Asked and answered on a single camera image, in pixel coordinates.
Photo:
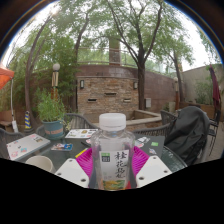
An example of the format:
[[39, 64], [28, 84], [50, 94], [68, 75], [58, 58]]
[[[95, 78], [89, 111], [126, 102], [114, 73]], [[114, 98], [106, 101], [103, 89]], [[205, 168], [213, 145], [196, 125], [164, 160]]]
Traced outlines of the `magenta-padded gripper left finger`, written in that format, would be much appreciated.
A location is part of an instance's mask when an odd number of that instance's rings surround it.
[[67, 159], [56, 171], [56, 175], [84, 188], [96, 187], [96, 172], [92, 149], [84, 150], [77, 158]]

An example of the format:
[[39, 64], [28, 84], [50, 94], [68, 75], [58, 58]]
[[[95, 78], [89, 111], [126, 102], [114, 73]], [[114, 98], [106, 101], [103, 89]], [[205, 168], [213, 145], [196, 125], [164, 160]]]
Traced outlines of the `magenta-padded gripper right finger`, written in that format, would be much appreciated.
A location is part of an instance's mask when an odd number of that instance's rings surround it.
[[156, 155], [149, 156], [143, 150], [134, 147], [128, 189], [140, 188], [157, 181], [172, 171]]

